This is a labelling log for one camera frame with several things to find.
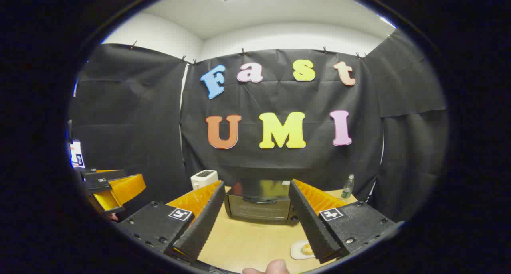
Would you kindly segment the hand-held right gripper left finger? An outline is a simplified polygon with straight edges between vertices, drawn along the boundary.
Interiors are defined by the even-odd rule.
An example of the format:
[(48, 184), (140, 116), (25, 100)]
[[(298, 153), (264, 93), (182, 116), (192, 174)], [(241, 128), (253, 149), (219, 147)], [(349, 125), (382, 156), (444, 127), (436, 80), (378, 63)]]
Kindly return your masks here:
[(225, 184), (216, 181), (169, 203), (152, 201), (118, 228), (149, 250), (194, 262), (211, 234), (224, 197)]

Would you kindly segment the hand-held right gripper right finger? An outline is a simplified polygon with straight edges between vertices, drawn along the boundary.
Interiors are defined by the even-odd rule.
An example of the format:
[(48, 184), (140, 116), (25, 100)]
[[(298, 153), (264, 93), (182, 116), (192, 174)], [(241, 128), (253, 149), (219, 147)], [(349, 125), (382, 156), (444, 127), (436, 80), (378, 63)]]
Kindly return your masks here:
[(290, 182), (289, 198), (320, 263), (363, 252), (403, 225), (364, 201), (345, 203), (296, 179)]

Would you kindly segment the black electric oven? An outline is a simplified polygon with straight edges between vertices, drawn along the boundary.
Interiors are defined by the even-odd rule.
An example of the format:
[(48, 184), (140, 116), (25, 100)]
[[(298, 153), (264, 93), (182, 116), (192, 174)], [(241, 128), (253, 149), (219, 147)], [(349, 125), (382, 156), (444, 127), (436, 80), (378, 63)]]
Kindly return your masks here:
[(299, 218), (289, 189), (290, 181), (239, 180), (225, 194), (226, 214), (231, 219), (251, 223), (295, 225)]

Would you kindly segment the white plate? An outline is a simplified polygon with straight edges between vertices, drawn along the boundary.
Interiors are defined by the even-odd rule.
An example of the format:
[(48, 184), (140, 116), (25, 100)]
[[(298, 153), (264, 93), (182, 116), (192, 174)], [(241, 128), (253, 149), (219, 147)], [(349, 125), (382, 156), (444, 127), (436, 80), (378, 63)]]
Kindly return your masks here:
[(290, 249), (290, 255), (291, 255), (292, 259), (305, 260), (305, 259), (311, 259), (311, 258), (315, 257), (314, 255), (313, 256), (304, 256), (301, 253), (301, 251), (300, 251), (301, 247), (307, 243), (309, 243), (308, 240), (299, 240), (292, 244), (291, 249)]

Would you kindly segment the white printed board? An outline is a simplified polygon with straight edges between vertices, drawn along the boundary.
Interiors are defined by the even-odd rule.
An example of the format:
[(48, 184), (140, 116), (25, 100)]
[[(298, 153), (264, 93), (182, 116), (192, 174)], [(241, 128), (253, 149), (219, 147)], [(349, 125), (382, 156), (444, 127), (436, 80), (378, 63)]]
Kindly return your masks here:
[(69, 145), (71, 164), (74, 168), (85, 168), (80, 140), (73, 140)]

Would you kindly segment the white toaster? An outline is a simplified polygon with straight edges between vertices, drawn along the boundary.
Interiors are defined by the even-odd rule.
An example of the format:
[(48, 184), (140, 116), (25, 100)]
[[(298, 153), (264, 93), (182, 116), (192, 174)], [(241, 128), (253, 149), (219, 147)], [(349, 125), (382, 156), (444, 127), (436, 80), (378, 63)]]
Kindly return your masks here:
[(218, 181), (218, 172), (215, 170), (203, 170), (190, 177), (193, 190), (198, 190), (201, 187), (206, 187)]

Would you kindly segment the clear plastic water bottle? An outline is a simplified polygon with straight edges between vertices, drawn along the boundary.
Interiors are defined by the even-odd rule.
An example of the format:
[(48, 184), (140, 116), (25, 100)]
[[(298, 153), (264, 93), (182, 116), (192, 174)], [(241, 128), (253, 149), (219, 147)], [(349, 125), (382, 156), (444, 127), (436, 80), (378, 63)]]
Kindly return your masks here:
[(341, 192), (340, 198), (346, 200), (352, 196), (353, 187), (354, 187), (354, 174), (350, 174), (347, 178), (345, 185), (343, 186), (343, 191)]

